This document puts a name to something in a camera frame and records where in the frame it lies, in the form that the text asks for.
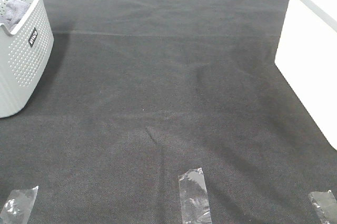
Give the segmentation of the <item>grey-blue terry towel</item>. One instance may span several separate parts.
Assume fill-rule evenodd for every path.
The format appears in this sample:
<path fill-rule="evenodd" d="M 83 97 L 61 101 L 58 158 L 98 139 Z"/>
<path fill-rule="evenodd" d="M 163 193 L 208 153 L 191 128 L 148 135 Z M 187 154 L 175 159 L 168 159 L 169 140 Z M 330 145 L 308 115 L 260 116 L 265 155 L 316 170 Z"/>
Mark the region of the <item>grey-blue terry towel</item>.
<path fill-rule="evenodd" d="M 28 11 L 30 4 L 22 0 L 9 0 L 5 13 L 1 16 L 1 24 L 11 32 Z"/>

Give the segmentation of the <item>middle clear tape strip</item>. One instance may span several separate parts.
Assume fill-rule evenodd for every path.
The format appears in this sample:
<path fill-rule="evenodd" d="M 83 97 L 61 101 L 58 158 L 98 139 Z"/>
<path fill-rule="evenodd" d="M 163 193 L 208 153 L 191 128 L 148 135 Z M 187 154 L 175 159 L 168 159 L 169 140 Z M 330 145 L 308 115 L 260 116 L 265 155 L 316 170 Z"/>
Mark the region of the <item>middle clear tape strip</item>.
<path fill-rule="evenodd" d="M 212 223 L 202 168 L 178 176 L 182 223 Z"/>

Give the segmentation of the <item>grey perforated laundry basket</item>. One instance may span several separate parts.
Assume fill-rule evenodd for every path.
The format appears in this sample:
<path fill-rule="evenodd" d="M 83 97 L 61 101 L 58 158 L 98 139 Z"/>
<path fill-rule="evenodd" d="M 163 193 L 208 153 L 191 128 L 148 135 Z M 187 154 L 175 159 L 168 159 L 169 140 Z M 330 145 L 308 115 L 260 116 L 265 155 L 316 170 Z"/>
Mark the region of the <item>grey perforated laundry basket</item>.
<path fill-rule="evenodd" d="M 9 0 L 1 0 L 1 16 Z M 1 118 L 21 111 L 49 60 L 54 37 L 43 0 L 22 0 L 28 11 L 9 32 L 1 24 Z"/>

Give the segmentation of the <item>cream storage box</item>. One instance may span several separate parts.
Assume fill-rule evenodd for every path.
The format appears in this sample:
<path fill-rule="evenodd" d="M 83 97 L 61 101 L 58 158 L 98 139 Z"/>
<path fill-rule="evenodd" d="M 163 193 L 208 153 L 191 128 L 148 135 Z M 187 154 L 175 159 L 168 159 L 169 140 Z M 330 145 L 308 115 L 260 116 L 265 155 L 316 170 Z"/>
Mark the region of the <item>cream storage box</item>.
<path fill-rule="evenodd" d="M 289 0 L 275 65 L 336 148 L 336 0 Z"/>

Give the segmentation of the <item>clear tape strip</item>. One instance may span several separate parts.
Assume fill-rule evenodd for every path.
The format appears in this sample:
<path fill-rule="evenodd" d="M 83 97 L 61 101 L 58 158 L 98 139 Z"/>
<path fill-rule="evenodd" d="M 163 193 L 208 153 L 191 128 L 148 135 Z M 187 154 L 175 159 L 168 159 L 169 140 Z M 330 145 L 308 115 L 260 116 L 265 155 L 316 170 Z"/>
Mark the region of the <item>clear tape strip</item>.
<path fill-rule="evenodd" d="M 12 190 L 1 211 L 1 223 L 27 224 L 37 197 L 39 186 Z"/>
<path fill-rule="evenodd" d="M 336 224 L 336 198 L 331 190 L 313 191 L 309 200 L 322 224 Z"/>
<path fill-rule="evenodd" d="M 182 223 L 212 223 L 202 168 L 178 176 Z"/>

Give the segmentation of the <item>left clear tape strip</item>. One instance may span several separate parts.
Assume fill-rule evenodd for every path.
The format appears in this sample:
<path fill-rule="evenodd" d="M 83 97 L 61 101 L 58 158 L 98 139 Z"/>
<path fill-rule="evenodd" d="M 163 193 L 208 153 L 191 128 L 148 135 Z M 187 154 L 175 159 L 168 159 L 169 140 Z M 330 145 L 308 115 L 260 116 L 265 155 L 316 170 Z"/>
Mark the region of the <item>left clear tape strip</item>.
<path fill-rule="evenodd" d="M 12 190 L 1 211 L 1 223 L 27 224 L 37 197 L 39 186 Z"/>

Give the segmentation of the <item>black table cloth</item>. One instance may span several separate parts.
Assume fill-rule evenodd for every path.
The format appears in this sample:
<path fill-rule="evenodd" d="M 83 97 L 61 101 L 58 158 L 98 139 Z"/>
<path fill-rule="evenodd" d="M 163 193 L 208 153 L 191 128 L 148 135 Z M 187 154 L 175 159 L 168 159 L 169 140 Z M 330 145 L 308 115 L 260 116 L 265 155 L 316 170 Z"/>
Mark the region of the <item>black table cloth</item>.
<path fill-rule="evenodd" d="M 30 223 L 181 223 L 202 168 L 213 223 L 319 223 L 336 151 L 274 59 L 289 0 L 43 0 L 54 35 L 1 120 L 1 203 Z"/>

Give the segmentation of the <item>right clear tape strip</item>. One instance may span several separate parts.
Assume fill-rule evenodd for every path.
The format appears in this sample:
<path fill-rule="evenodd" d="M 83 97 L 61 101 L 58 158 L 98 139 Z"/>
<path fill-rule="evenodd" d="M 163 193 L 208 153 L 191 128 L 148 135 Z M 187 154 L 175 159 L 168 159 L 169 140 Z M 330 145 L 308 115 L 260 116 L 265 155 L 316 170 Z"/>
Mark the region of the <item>right clear tape strip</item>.
<path fill-rule="evenodd" d="M 313 191 L 309 200 L 322 224 L 336 224 L 336 198 L 331 190 Z"/>

